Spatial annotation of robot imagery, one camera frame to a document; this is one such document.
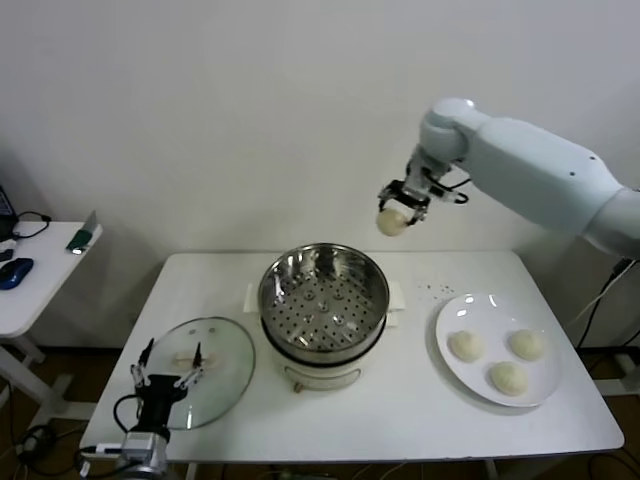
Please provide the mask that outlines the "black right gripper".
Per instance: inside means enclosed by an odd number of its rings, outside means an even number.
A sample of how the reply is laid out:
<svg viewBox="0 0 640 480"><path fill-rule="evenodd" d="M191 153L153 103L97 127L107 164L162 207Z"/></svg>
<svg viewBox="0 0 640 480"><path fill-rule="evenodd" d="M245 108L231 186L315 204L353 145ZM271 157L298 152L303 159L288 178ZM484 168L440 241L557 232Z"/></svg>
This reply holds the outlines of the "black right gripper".
<svg viewBox="0 0 640 480"><path fill-rule="evenodd" d="M378 194L378 209L384 210L389 202L413 206L410 225L423 221L431 202L433 180L430 169L407 169L402 181L392 180L381 189Z"/></svg>

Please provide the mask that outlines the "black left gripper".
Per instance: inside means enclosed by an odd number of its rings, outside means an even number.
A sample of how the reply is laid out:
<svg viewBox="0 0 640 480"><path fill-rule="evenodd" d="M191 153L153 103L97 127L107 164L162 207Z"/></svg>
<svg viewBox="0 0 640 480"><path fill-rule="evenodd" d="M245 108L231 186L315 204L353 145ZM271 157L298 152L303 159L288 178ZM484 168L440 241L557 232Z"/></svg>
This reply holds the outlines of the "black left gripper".
<svg viewBox="0 0 640 480"><path fill-rule="evenodd" d="M151 338L139 355L138 361L130 367L134 386L138 388L137 396L142 401L135 429L166 428L173 405L186 397L185 389L196 385L204 373L201 343L198 342L190 361L186 352L175 353L172 357L176 367L190 367L183 376L151 374L148 384L145 384L145 368L153 346L154 339Z"/></svg>

